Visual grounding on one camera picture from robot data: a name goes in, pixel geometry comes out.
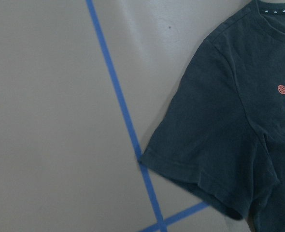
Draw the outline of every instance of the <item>crew neck collar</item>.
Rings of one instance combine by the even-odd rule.
[[[251,13],[256,22],[272,37],[285,42],[285,33],[272,27],[262,14],[282,15],[285,14],[285,3],[271,3],[260,0],[252,0],[250,3]]]

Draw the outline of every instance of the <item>globe icon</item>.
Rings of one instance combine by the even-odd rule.
[[[279,86],[278,86],[278,90],[279,90],[279,92],[280,92],[281,94],[285,94],[285,86],[279,85]]]

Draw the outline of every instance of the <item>t-shirt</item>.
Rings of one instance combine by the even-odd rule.
[[[201,42],[139,162],[285,232],[285,3],[252,0]]]

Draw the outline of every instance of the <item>t-shirt sleeve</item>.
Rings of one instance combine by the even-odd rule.
[[[233,219],[264,208],[279,183],[248,122],[231,65],[208,40],[139,162]]]

